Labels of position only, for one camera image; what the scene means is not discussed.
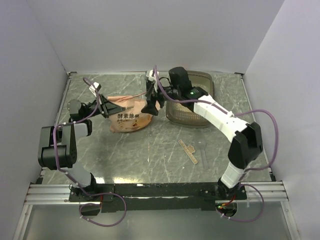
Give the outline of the orange cat litter bag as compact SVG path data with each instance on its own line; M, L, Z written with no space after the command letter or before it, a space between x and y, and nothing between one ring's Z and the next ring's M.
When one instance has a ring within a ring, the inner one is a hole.
M145 128L153 119L153 115L142 113L146 100L138 95L108 96L113 104L125 108L124 111L109 116L111 121L110 131L113 133L130 133Z

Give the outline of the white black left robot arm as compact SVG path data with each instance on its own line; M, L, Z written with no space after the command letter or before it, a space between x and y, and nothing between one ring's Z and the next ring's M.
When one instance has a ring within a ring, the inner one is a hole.
M77 138L91 135L91 117L101 115L109 118L123 112L125 108L109 101L103 95L89 103L72 99L68 102L67 108L70 115L67 123L41 128L38 163L41 167L65 174L72 182L72 194L83 201L93 201L99 196L101 187L93 174L77 162Z

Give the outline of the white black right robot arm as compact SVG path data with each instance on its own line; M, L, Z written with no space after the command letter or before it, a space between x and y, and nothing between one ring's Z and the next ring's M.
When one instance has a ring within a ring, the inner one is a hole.
M218 193L223 199L230 199L236 193L248 165L263 151L261 127L256 122L248 123L236 117L203 88L193 86L183 67L174 67L168 73L169 85L164 87L156 68L145 72L146 105L141 112L157 116L159 110L156 104L163 107L165 101L171 101L205 118L220 130L230 142L230 148L229 163L218 180Z

